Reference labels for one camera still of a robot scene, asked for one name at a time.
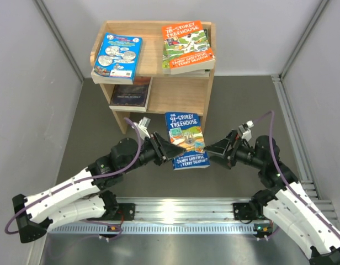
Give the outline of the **blue 91-storey treehouse book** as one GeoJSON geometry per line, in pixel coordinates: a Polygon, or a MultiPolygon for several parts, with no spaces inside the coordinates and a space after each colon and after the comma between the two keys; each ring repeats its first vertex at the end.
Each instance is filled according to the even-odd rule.
{"type": "Polygon", "coordinates": [[[205,142],[199,115],[196,113],[166,112],[169,141],[186,149],[185,153],[172,160],[173,169],[207,168],[209,156],[204,150],[205,142]]]}

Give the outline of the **dark tale of cities book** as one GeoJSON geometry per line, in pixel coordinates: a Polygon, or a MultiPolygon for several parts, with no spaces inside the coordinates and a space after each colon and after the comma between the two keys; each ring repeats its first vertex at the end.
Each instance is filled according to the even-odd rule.
{"type": "Polygon", "coordinates": [[[152,81],[152,77],[136,77],[133,84],[115,85],[109,108],[121,112],[146,112],[152,81]]]}

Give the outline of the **green coin cover book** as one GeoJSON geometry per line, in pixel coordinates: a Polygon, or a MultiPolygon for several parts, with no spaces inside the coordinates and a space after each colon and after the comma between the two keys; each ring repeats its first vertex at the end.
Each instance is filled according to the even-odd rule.
{"type": "Polygon", "coordinates": [[[185,72],[185,73],[178,73],[178,74],[170,74],[170,76],[173,77],[209,77],[210,70],[196,70],[191,72],[185,72]]]}

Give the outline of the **green 65-storey treehouse book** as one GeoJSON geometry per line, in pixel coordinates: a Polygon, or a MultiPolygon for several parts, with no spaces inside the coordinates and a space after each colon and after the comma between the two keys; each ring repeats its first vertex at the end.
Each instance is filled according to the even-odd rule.
{"type": "Polygon", "coordinates": [[[171,73],[171,70],[169,67],[169,59],[168,59],[167,50],[165,46],[163,47],[162,70],[163,70],[163,73],[166,75],[169,75],[171,73]]]}

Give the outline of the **orange 78-storey treehouse book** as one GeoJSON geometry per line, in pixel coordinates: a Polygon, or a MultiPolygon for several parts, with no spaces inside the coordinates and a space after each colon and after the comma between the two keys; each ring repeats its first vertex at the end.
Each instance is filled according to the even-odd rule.
{"type": "Polygon", "coordinates": [[[169,59],[170,74],[212,70],[215,53],[199,20],[162,27],[163,46],[169,59]]]}

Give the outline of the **light blue comic book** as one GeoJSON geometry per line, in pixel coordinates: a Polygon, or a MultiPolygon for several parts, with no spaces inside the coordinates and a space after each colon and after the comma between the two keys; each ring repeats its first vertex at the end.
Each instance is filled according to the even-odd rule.
{"type": "Polygon", "coordinates": [[[95,84],[133,84],[143,38],[105,33],[91,71],[95,84]]]}

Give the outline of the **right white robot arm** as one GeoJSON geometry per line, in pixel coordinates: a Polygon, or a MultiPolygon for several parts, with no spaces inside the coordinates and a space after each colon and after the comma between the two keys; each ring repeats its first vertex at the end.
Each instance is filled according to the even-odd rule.
{"type": "Polygon", "coordinates": [[[262,135],[250,147],[232,130],[224,139],[205,147],[210,159],[227,169],[237,162],[258,170],[264,190],[249,201],[257,219],[269,219],[303,251],[310,264],[340,264],[340,231],[322,214],[304,191],[297,176],[279,159],[279,147],[262,135]]]}

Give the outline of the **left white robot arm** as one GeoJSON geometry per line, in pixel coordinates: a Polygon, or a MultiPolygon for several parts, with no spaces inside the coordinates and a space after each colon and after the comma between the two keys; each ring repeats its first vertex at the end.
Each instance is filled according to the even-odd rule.
{"type": "Polygon", "coordinates": [[[120,214],[109,189],[123,176],[150,162],[160,166],[185,153],[154,132],[144,140],[124,138],[70,179],[35,195],[12,199],[21,243],[30,243],[47,232],[81,220],[112,220],[120,214]]]}

